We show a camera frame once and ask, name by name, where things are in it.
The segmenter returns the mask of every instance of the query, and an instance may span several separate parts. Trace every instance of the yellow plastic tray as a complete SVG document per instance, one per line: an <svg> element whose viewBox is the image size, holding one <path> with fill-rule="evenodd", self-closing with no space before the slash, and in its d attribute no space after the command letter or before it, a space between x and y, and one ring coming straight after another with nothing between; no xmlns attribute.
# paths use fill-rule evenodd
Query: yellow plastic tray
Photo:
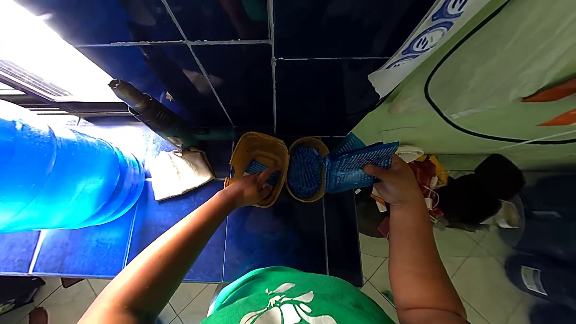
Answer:
<svg viewBox="0 0 576 324"><path fill-rule="evenodd" d="M234 183L235 180L242 178L246 167L252 159L280 170L281 174L274 184L270 195L254 205L262 208L270 207L278 199L278 195L282 191L282 185L286 180L288 163L290 162L288 148L283 141L266 134L250 131L242 135L230 159L230 165L234 168L234 177L226 177L224 188Z"/></svg>
<svg viewBox="0 0 576 324"><path fill-rule="evenodd" d="M328 155L330 153L330 151L328 150L328 148L326 147L326 144L324 144L322 141L320 141L318 138L315 137L302 137L296 141L294 141L294 143L292 143L292 145L290 145L290 150L288 151L289 154L292 154L292 151L294 150L294 148L300 144L304 144L306 147L309 148L316 148L318 149L318 153L322 156L322 157L326 157L326 155ZM322 198L322 196L324 196L324 184L325 184L325 174L326 174L326 169L324 167L322 167L322 183L320 185L320 191L318 191L314 196L308 198L308 199L300 199L298 197L296 197L292 191L290 191L290 188L288 187L288 181L286 182L286 190L288 190L288 192L290 193L290 195L292 197L294 197L294 199L301 201L301 202L314 202L317 201L318 199Z"/></svg>

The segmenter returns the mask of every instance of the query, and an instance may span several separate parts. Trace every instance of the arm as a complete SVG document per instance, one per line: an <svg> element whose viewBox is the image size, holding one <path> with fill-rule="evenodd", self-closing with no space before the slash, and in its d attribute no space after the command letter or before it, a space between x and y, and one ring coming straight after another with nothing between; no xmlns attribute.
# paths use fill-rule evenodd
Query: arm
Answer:
<svg viewBox="0 0 576 324"><path fill-rule="evenodd" d="M390 283L401 323L466 323L466 312L436 249L424 197L412 169L397 155L390 169L367 165L391 206Z"/></svg>
<svg viewBox="0 0 576 324"><path fill-rule="evenodd" d="M167 230L126 266L80 319L88 323L156 323L156 318L204 249L237 207L264 199L273 169L242 177Z"/></svg>

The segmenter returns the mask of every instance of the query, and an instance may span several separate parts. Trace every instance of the light green wall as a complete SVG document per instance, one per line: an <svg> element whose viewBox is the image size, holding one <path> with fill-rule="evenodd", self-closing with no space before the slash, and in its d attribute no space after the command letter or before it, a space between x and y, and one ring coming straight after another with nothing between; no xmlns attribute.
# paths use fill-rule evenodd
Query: light green wall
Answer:
<svg viewBox="0 0 576 324"><path fill-rule="evenodd" d="M354 134L366 144L400 141L404 145L419 146L426 153L439 155L448 169L473 169L490 153L501 153L522 169L576 165L576 144L523 144L504 148L514 144L474 137L454 129L441 119L424 97L424 84L434 66L502 3L504 0L487 4L411 73L380 107L366 115L354 128ZM438 69L430 83L431 97L446 115L479 110L452 119L458 125L479 133L535 139L576 130L574 126L536 126L576 108L576 98L545 104L519 102L521 97L542 85L576 73L576 33L573 32L576 28L572 28L576 27L575 4L573 0L512 0ZM535 16L535 11L544 12L542 10L546 8L549 10L542 15L544 18ZM531 29L523 19L548 21L542 22L546 28ZM535 32L541 29L547 33ZM523 39L526 35L532 37L529 42ZM542 46L550 48L550 55L543 55ZM551 140L564 138L576 138L576 133Z"/></svg>

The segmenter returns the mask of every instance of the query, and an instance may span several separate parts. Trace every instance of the green shirt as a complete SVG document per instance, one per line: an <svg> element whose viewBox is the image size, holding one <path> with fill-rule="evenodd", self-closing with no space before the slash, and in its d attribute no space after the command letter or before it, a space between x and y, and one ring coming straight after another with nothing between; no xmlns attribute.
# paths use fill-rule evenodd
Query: green shirt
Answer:
<svg viewBox="0 0 576 324"><path fill-rule="evenodd" d="M393 324L372 299L346 281L274 266L224 287L202 324Z"/></svg>

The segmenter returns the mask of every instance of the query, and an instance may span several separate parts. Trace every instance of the white print on shirt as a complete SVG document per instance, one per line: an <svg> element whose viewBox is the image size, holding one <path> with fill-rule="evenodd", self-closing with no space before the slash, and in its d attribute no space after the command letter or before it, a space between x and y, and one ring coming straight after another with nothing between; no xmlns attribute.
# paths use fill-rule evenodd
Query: white print on shirt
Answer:
<svg viewBox="0 0 576 324"><path fill-rule="evenodd" d="M310 316L312 312L305 303L310 303L314 299L314 292L310 291L295 298L288 298L281 295L290 288L296 286L289 282L280 285L273 291L268 291L268 295L273 295L265 308L249 312L240 320L240 324L296 324L305 321L310 324L337 324L330 315Z"/></svg>

